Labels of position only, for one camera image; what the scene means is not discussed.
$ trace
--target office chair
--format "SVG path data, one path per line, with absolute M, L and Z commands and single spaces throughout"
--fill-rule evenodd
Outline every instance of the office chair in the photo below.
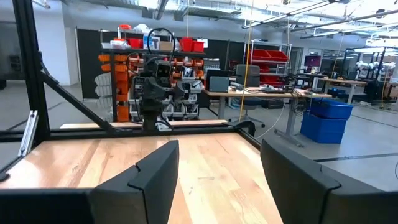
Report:
M 246 87 L 259 87 L 260 86 L 260 67 L 257 65 L 248 65 L 248 77 L 246 79 Z M 236 66 L 236 82 L 239 84 L 244 84 L 244 76 L 246 74 L 246 65 L 237 65 Z M 242 103 L 242 98 L 238 98 L 239 104 Z M 248 97 L 244 96 L 243 100 L 243 109 L 245 110 L 244 115 L 241 117 L 241 121 L 255 121 L 261 124 L 261 127 L 264 128 L 266 125 L 256 119 L 252 118 L 248 115 L 249 110 L 255 110 L 259 106 L 261 106 L 262 100 L 257 97 Z M 228 121 L 232 121 L 235 119 L 239 121 L 239 117 L 231 118 Z

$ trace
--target blue plastic bin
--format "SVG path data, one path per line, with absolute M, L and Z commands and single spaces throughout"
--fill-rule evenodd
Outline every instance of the blue plastic bin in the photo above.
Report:
M 346 119 L 319 118 L 304 113 L 300 132 L 317 143 L 340 144 L 346 128 Z
M 353 107 L 353 105 L 336 100 L 314 99 L 310 112 L 322 118 L 348 119 L 351 116 Z

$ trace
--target concrete floor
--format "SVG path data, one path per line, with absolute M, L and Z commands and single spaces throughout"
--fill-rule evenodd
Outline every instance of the concrete floor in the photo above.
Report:
M 81 87 L 70 86 L 67 90 L 81 100 Z M 49 87 L 45 87 L 47 108 L 51 128 L 59 128 L 65 123 L 89 123 L 87 117 L 66 102 Z M 8 83 L 5 90 L 0 91 L 0 130 L 24 129 L 25 120 L 29 113 L 29 103 L 23 83 Z M 98 109 L 95 103 L 85 104 L 100 116 L 106 110 Z M 212 104 L 213 111 L 218 105 Z M 256 136 L 269 129 L 277 120 L 281 110 L 267 110 L 258 108 L 249 111 L 249 116 L 264 121 L 265 128 L 257 127 Z M 275 128 L 285 129 L 289 106 L 286 106 L 281 119 Z M 225 118 L 239 115 L 239 110 L 226 108 Z M 217 119 L 208 109 L 200 110 L 200 119 Z M 300 133 L 302 118 L 295 122 L 296 138 L 304 143 L 305 147 L 296 147 L 269 131 L 262 138 L 276 142 L 282 147 L 288 147 L 311 159 L 321 160 L 322 164 L 346 175 L 354 177 L 367 184 L 382 190 L 398 190 L 398 179 L 395 175 L 395 166 L 398 162 L 398 112 L 375 110 L 363 106 L 355 106 L 351 118 L 347 121 L 346 132 L 341 144 L 318 144 Z M 0 144 L 0 166 L 16 156 L 19 143 Z

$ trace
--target white cable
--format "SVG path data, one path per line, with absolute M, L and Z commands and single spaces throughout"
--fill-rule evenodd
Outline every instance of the white cable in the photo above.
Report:
M 280 112 L 280 115 L 279 115 L 278 119 L 276 120 L 275 124 L 272 125 L 272 126 L 271 126 L 266 132 L 264 132 L 262 135 L 256 137 L 256 139 L 257 139 L 257 138 L 261 138 L 263 135 L 267 134 L 267 132 L 269 132 L 269 130 L 271 130 L 272 128 L 275 127 L 275 125 L 276 125 L 276 124 L 278 123 L 278 121 L 280 120 L 280 117 L 282 117 L 282 114 L 284 113 L 285 104 L 286 104 L 286 103 L 284 103 L 284 107 L 282 108 L 282 111 Z

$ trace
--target wooden tabletop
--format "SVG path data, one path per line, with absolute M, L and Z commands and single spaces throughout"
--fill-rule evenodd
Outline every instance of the wooden tabletop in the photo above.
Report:
M 223 124 L 227 123 L 226 120 L 200 120 L 200 121 L 170 121 L 172 126 L 186 126 L 186 125 L 203 125 L 203 124 Z M 141 127 L 141 124 L 132 122 L 118 122 L 111 123 L 112 126 L 116 128 L 135 128 Z M 77 124 L 63 124 L 60 129 L 65 128 L 98 128 L 99 126 L 95 123 L 77 123 Z
M 347 84 L 355 84 L 355 85 L 366 85 L 367 83 L 364 81 L 357 81 L 357 80 L 337 80 L 334 78 L 320 78 L 319 80 L 326 81 L 326 82 L 335 82 L 335 83 L 347 83 Z
M 45 141 L 0 189 L 96 187 L 171 139 L 180 164 L 169 223 L 282 223 L 259 151 L 236 133 Z
M 208 90 L 203 90 L 207 95 L 209 96 L 227 96 L 227 97 L 232 97 L 232 96 L 243 96 L 244 97 L 261 97 L 261 98 L 292 98 L 292 94 L 290 93 L 263 93 L 263 92 L 257 92 L 257 93 L 251 93 L 248 90 L 259 90 L 257 87 L 248 87 L 246 90 L 236 90 L 233 91 L 231 87 L 228 90 L 228 93 L 215 93 L 215 92 L 210 92 Z M 312 95 L 306 95 L 305 92 L 306 90 L 301 90 L 301 89 L 296 89 L 299 91 L 304 97 L 307 98 L 331 98 L 331 95 L 328 94 L 312 94 Z

